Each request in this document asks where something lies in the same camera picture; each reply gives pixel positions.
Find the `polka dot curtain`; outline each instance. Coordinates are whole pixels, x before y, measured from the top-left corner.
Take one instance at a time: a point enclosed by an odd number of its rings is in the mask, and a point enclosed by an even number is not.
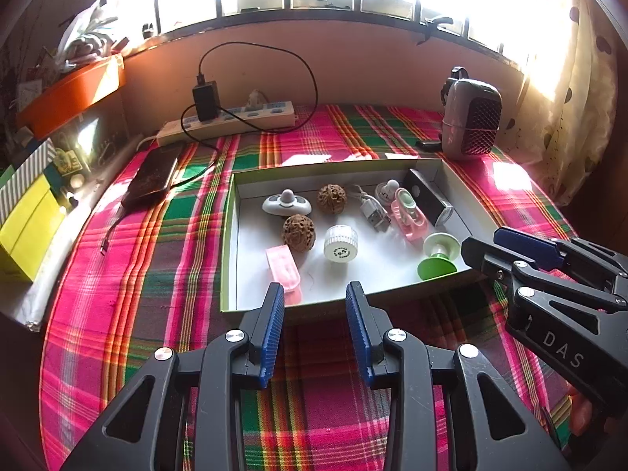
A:
[[[514,118],[497,145],[560,205],[602,159],[615,120],[615,31],[595,0],[535,0]]]

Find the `plaid tablecloth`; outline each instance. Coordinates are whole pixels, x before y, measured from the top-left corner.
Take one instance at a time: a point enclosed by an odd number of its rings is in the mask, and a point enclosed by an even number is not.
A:
[[[298,111],[303,116],[309,109]],[[233,171],[400,154],[416,157],[416,138],[434,138],[441,119],[438,113],[390,106],[327,105],[299,131],[221,138],[222,153],[213,171],[175,188],[153,209],[126,217],[103,257],[100,242],[145,156],[145,152],[137,154],[83,229],[54,301],[40,380],[41,429],[49,469],[59,469],[155,348],[197,349],[227,329],[219,310],[219,257]],[[205,168],[209,155],[205,147],[190,145],[177,180]],[[573,235],[534,183],[528,190],[508,189],[508,177],[520,177],[517,167],[496,169],[495,163],[511,161],[494,149],[481,160],[451,167],[499,225],[546,237]],[[463,341],[476,344],[537,419],[544,405],[555,421],[564,421],[569,406],[564,381],[504,331],[505,307],[499,287],[483,282],[397,307],[390,316],[395,325],[430,345],[454,349]],[[250,469],[382,468],[389,393],[363,385],[346,322],[322,324],[285,328],[268,389],[244,395]],[[436,404],[439,458],[446,469],[443,402],[439,391],[435,395],[440,399]],[[190,442],[185,451],[191,454]]]

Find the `orange tray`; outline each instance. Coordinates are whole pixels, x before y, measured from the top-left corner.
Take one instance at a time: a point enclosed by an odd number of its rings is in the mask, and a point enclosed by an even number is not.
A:
[[[39,140],[123,86],[124,61],[113,55],[57,81],[16,116]]]

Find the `power strip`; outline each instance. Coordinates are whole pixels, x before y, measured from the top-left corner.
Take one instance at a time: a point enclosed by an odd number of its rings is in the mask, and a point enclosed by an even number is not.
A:
[[[290,101],[268,103],[265,104],[262,109],[255,111],[249,111],[245,106],[241,108],[230,108],[229,111],[262,129],[292,127],[296,121],[294,106]],[[208,122],[200,122],[196,115],[188,117],[183,119],[183,125],[186,131],[199,140],[207,140],[217,138],[218,136],[226,136],[246,131],[255,131],[255,129],[249,125],[240,122],[224,111],[221,112],[218,118]],[[181,122],[179,120],[164,124],[157,133],[157,143],[160,147],[177,141],[191,141],[183,130],[181,130]]]

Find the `walnut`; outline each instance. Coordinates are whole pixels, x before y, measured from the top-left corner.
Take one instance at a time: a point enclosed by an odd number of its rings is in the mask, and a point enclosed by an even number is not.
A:
[[[340,214],[347,203],[347,193],[338,184],[323,186],[316,196],[316,204],[327,214]]]
[[[283,224],[283,242],[292,251],[304,252],[312,249],[316,240],[314,223],[309,217],[295,214]]]

